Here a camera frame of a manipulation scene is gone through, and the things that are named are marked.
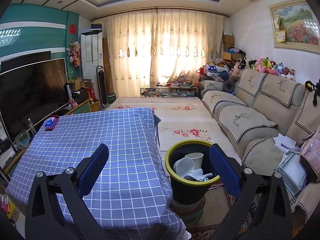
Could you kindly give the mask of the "white patterned tissue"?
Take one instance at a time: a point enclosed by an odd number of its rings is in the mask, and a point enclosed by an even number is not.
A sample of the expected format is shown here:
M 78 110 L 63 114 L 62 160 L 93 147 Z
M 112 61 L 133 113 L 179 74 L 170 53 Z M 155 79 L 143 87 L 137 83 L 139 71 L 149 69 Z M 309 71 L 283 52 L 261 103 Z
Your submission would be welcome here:
M 208 181 L 213 176 L 212 173 L 204 174 L 201 168 L 189 171 L 183 178 L 190 181 Z

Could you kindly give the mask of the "white paper cup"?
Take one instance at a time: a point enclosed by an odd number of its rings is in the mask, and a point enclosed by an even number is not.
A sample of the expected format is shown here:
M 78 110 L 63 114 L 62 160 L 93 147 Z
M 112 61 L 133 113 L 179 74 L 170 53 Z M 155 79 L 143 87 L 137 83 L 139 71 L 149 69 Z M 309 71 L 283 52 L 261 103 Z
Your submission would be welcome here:
M 190 158 L 194 162 L 196 170 L 201 168 L 203 156 L 203 153 L 188 153 L 185 155 L 186 158 Z
M 193 170 L 195 170 L 194 161 L 188 157 L 176 161 L 173 165 L 173 171 L 181 178 L 184 178 Z

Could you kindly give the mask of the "clear document folder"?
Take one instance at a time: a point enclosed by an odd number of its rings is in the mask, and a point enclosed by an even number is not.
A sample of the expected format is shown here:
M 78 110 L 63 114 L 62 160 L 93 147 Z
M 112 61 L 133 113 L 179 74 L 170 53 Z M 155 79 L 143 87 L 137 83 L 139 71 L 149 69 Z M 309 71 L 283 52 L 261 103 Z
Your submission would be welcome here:
M 300 155 L 296 153 L 284 153 L 277 172 L 281 174 L 287 190 L 293 196 L 300 193 L 306 185 L 306 171 L 300 163 Z

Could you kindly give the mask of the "blue checked tablecloth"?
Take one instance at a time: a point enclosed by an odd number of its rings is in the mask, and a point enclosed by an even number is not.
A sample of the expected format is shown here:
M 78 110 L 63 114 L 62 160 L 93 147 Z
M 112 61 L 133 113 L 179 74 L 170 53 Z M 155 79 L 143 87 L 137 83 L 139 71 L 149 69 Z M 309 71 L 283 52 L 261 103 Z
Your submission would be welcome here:
M 183 239 L 148 107 L 62 116 L 41 127 L 7 187 L 26 239 Z

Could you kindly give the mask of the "pink school backpack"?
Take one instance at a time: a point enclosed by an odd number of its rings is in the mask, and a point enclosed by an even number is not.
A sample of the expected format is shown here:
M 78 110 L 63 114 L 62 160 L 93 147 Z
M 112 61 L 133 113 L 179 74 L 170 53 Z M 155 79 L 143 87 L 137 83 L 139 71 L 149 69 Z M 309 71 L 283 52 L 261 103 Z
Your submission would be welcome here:
M 319 183 L 320 176 L 320 127 L 307 137 L 300 150 L 300 162 L 311 182 Z

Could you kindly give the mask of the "red tissue pack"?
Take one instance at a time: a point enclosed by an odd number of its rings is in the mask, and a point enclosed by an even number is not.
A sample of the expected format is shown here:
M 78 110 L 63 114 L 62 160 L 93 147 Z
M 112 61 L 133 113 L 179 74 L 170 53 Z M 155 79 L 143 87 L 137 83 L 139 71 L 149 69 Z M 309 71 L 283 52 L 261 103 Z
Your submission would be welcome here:
M 55 128 L 58 120 L 59 120 L 58 115 L 50 116 L 44 123 L 44 130 L 45 131 L 52 131 Z

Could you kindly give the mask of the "black bin with yellow rim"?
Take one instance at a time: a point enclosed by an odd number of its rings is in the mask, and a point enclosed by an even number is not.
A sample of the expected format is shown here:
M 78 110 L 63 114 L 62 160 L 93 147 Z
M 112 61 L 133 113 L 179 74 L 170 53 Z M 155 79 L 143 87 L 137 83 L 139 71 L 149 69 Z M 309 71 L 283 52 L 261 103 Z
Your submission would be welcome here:
M 166 153 L 173 199 L 183 205 L 199 202 L 220 177 L 209 159 L 212 144 L 202 140 L 180 141 Z

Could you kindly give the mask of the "beige sofa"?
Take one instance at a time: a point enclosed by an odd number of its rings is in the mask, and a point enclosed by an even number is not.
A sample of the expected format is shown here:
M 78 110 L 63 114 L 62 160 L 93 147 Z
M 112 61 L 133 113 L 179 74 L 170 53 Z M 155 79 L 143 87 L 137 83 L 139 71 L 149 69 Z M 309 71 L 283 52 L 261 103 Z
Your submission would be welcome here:
M 240 72 L 233 93 L 219 82 L 200 83 L 200 98 L 224 131 L 243 166 L 270 176 L 284 155 L 274 138 L 283 135 L 302 146 L 319 127 L 313 93 L 290 79 L 250 69 Z

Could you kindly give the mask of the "black television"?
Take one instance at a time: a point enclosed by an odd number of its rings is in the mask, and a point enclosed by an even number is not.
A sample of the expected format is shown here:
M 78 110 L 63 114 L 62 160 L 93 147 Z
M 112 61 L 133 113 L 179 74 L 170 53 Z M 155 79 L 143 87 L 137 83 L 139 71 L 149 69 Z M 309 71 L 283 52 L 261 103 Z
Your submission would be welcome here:
M 1 74 L 1 121 L 11 142 L 28 119 L 36 126 L 68 103 L 65 59 L 21 66 Z

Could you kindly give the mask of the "black tower fan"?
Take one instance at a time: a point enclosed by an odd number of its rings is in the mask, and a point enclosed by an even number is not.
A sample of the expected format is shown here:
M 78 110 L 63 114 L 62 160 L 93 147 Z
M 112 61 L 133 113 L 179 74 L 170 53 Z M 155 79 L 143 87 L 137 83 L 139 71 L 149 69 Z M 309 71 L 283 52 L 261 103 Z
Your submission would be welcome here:
M 98 82 L 100 102 L 102 107 L 106 107 L 108 105 L 108 97 L 107 97 L 106 81 L 105 81 L 103 66 L 98 65 L 96 68 L 96 71 L 97 71 L 97 82 Z

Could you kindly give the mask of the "plush toy pile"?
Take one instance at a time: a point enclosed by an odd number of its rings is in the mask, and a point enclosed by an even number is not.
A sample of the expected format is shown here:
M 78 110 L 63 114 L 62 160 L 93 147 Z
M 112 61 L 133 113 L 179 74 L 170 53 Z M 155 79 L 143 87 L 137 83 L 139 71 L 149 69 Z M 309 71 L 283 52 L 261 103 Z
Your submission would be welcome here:
M 281 76 L 289 80 L 295 81 L 295 70 L 285 67 L 282 63 L 271 61 L 268 57 L 258 60 L 244 57 L 238 59 L 233 67 L 233 70 L 251 69 L 257 72 Z

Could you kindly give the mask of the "glass coffee table with clutter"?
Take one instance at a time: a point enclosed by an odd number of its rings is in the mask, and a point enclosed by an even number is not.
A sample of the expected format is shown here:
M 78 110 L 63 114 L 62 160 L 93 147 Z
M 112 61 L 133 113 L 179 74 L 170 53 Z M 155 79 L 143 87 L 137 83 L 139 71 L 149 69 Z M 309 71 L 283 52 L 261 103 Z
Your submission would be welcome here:
M 167 83 L 166 85 L 156 85 L 155 87 L 142 87 L 140 96 L 144 97 L 195 97 L 197 87 L 189 82 Z

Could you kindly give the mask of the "cardboard boxes stack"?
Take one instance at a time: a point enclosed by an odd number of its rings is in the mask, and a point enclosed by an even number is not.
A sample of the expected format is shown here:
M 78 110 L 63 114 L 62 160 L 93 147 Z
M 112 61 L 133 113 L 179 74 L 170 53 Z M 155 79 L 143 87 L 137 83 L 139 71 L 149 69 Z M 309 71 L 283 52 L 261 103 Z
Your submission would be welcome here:
M 223 52 L 222 58 L 224 60 L 238 60 L 244 58 L 244 52 L 239 48 L 235 47 L 235 38 L 232 35 L 224 34 L 222 37 L 223 42 Z

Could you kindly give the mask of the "cream curtains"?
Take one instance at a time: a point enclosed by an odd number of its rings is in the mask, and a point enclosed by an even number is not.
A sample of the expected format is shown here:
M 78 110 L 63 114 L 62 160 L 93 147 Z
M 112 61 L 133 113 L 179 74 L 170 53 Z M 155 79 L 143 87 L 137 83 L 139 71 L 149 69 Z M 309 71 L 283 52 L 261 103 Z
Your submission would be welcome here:
M 166 85 L 219 59 L 225 17 L 196 10 L 151 9 L 102 19 L 112 83 L 118 97 Z

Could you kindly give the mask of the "framed flower painting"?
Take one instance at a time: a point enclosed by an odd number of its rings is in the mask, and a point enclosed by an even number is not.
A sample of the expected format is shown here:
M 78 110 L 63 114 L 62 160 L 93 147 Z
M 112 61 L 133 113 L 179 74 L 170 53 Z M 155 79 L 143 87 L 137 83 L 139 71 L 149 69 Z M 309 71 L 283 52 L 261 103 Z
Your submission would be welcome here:
M 269 12 L 274 47 L 319 54 L 319 24 L 305 0 L 271 5 Z

